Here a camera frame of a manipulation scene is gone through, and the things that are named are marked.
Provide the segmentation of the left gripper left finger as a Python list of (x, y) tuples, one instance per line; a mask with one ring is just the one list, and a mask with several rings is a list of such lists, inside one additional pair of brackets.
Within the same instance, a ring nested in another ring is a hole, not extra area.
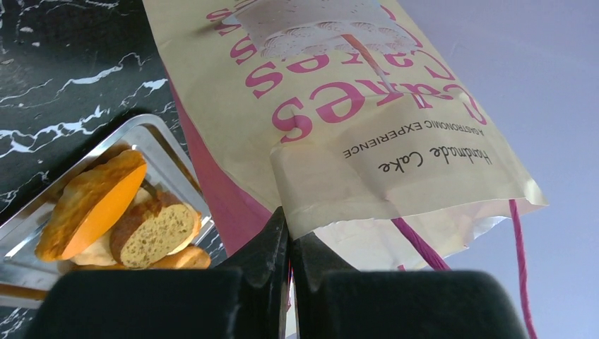
[(288, 231), (278, 208), (213, 268), (66, 274), (25, 337), (283, 338), (288, 273)]

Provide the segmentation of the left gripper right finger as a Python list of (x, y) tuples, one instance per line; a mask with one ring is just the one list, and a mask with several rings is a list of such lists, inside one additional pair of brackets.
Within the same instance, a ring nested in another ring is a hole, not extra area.
[(477, 271), (361, 272), (314, 234), (292, 243), (301, 338), (525, 338), (504, 289)]

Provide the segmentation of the silver metal tray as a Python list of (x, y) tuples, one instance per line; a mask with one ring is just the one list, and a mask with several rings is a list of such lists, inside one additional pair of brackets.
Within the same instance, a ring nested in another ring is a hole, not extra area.
[(25, 204), (1, 226), (1, 284), (47, 292), (60, 278), (56, 263), (36, 259), (33, 251), (42, 228), (64, 187), (81, 172), (107, 160), (118, 149), (140, 151), (148, 164), (146, 179), (158, 188), (175, 194), (201, 213), (201, 230), (193, 240), (200, 242), (213, 230), (214, 222), (204, 201), (194, 166), (166, 123), (154, 114), (130, 117), (114, 127), (105, 138)]

